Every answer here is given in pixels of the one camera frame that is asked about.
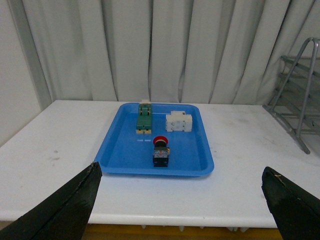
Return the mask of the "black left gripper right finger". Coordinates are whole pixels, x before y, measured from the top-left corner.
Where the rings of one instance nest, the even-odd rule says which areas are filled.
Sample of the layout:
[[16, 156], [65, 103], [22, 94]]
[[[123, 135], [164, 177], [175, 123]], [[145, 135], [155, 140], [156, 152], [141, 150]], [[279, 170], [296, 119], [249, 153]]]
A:
[[320, 238], [320, 200], [281, 173], [267, 166], [262, 191], [284, 240]]

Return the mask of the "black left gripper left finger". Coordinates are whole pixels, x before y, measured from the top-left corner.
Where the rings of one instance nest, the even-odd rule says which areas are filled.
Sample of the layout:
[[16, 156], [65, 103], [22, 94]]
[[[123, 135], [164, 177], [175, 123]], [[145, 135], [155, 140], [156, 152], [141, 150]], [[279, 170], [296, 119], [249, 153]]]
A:
[[0, 231], [2, 240], [80, 240], [92, 213], [102, 170], [91, 163], [36, 207]]

